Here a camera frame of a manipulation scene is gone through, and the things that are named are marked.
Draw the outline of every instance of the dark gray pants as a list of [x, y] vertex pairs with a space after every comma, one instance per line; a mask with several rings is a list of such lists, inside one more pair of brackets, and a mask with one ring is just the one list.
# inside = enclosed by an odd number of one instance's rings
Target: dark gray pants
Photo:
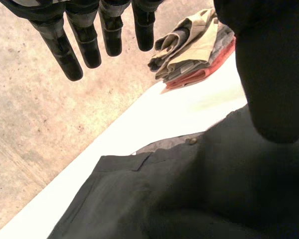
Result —
[[103, 156], [49, 238], [299, 238], [299, 141], [264, 140], [247, 107], [176, 140]]

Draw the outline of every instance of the hand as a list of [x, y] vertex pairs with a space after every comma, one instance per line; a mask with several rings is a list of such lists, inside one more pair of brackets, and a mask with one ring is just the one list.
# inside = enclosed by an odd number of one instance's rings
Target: hand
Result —
[[45, 3], [36, 0], [0, 0], [0, 2], [17, 16], [31, 22], [40, 32], [67, 78], [77, 81], [83, 77], [83, 71], [63, 29], [64, 12], [86, 66], [96, 68], [102, 62], [93, 24], [97, 12], [100, 14], [107, 54], [118, 56], [122, 52], [121, 15], [132, 3], [139, 49], [149, 51], [154, 42], [154, 12], [163, 0], [58, 0], [55, 1], [57, 3], [53, 3], [52, 0]]

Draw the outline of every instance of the floor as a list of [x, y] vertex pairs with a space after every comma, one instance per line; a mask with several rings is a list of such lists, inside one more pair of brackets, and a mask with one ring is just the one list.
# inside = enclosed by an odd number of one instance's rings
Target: floor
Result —
[[[211, 0], [166, 0], [156, 13], [156, 38], [211, 6]], [[0, 229], [155, 83], [147, 67], [153, 51], [137, 49], [132, 19], [128, 8], [123, 52], [110, 58], [97, 17], [102, 66], [94, 70], [84, 66], [65, 23], [84, 71], [70, 82], [39, 33], [0, 4]]]

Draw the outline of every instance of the white surface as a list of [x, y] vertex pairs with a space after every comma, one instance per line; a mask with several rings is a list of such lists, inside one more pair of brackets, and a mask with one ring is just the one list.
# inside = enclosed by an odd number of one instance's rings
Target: white surface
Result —
[[101, 155], [129, 155], [157, 140], [205, 131], [247, 103], [235, 54], [201, 83], [160, 94], [164, 88], [159, 82], [147, 90], [0, 230], [0, 239], [47, 238]]

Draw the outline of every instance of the stack of clothes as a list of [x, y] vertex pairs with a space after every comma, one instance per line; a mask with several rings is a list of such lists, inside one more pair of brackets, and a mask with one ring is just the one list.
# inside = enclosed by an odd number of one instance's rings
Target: stack of clothes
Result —
[[148, 66], [167, 89], [199, 82], [214, 73], [235, 50], [234, 32], [220, 23], [214, 8], [179, 22], [155, 43]]

